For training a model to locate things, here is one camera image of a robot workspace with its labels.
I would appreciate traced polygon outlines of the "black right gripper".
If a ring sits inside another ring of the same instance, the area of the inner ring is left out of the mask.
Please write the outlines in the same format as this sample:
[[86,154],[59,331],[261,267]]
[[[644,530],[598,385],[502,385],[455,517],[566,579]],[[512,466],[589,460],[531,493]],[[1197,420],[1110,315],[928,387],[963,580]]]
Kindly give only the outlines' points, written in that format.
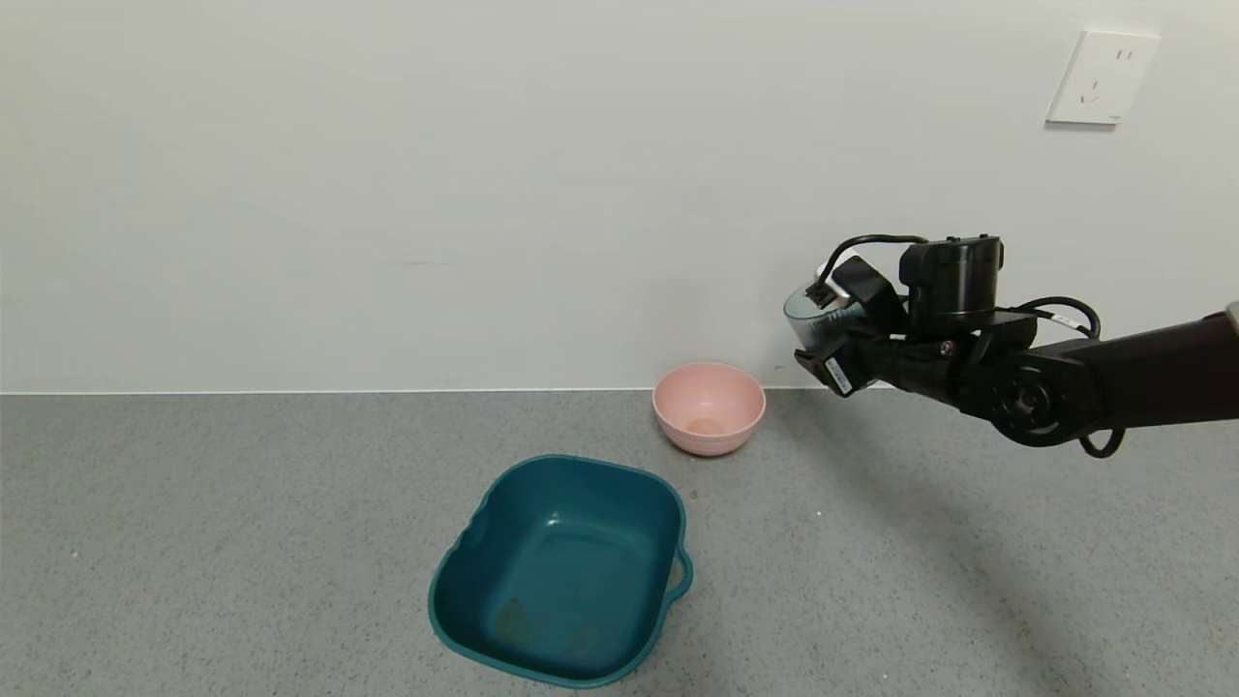
[[794,360],[840,397],[880,383],[929,400],[948,397],[948,357],[940,343],[908,340],[859,327],[818,349],[794,349]]

